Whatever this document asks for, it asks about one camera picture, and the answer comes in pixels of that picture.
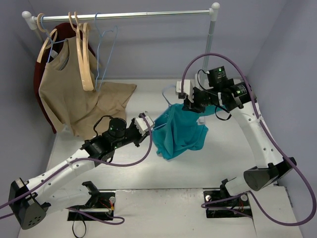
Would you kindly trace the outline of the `teal t shirt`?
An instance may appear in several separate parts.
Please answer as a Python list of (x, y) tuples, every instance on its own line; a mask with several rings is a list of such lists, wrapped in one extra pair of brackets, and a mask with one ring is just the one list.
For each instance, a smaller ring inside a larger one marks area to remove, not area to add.
[(153, 143), (157, 155), (170, 160), (186, 150), (201, 150), (209, 129), (204, 124), (198, 124), (198, 119), (220, 110), (226, 111), (226, 108), (207, 106), (205, 112), (195, 113), (183, 110), (183, 104), (169, 104), (155, 120)]

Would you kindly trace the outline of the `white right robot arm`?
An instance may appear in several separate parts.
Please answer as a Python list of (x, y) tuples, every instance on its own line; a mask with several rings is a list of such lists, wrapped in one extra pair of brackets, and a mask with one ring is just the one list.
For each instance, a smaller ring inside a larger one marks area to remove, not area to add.
[(242, 129), (252, 150), (255, 166), (243, 175), (222, 182), (219, 198), (231, 204), (237, 195), (249, 190), (259, 191), (286, 176), (293, 168), (270, 141), (265, 132), (265, 121), (260, 117), (254, 93), (249, 93), (244, 82), (235, 84), (226, 76), (223, 66), (207, 72), (209, 89), (194, 87), (190, 80), (178, 81), (176, 92), (184, 100), (183, 109), (205, 113), (208, 106), (224, 109)]

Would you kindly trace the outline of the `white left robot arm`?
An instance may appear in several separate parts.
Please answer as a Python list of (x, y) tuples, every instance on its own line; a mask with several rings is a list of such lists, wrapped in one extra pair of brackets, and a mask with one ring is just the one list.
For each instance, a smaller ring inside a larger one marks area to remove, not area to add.
[(113, 166), (116, 149), (130, 143), (139, 147), (146, 137), (152, 138), (153, 127), (154, 122), (144, 113), (133, 118), (130, 125), (121, 118), (112, 118), (107, 131), (85, 140), (80, 149), (57, 166), (29, 180), (14, 180), (6, 205), (21, 229), (36, 226), (46, 215), (58, 210), (97, 206), (100, 191), (91, 181), (82, 182), (81, 188), (67, 189), (65, 186), (100, 164)]

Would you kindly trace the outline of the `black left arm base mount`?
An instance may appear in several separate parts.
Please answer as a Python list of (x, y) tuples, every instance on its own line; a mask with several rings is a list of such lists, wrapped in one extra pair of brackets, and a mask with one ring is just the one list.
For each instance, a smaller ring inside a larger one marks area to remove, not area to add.
[(115, 191), (98, 189), (91, 181), (83, 182), (82, 186), (88, 191), (88, 199), (83, 205), (71, 208), (103, 221), (112, 221), (116, 202)]

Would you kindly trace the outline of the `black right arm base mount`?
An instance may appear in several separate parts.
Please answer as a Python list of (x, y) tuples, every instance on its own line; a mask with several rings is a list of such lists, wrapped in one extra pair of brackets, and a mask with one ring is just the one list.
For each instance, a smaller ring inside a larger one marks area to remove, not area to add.
[(207, 219), (217, 218), (253, 218), (250, 202), (246, 193), (231, 196), (225, 188), (227, 180), (223, 180), (217, 189), (203, 191)]

